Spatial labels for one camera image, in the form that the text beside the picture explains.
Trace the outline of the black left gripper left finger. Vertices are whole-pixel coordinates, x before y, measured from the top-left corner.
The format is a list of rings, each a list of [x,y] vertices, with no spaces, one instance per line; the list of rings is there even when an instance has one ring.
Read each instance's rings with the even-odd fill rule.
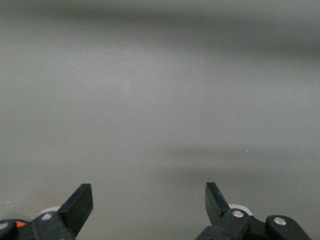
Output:
[[[46,211],[31,222],[36,240],[74,240],[93,210],[92,186],[81,184],[56,211]]]

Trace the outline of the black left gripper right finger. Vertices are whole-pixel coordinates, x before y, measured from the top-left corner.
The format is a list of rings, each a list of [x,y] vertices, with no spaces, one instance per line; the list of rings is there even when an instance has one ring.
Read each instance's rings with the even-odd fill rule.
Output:
[[[198,236],[198,240],[241,240],[250,225],[250,216],[238,208],[230,208],[214,183],[205,185],[205,209],[211,223]]]

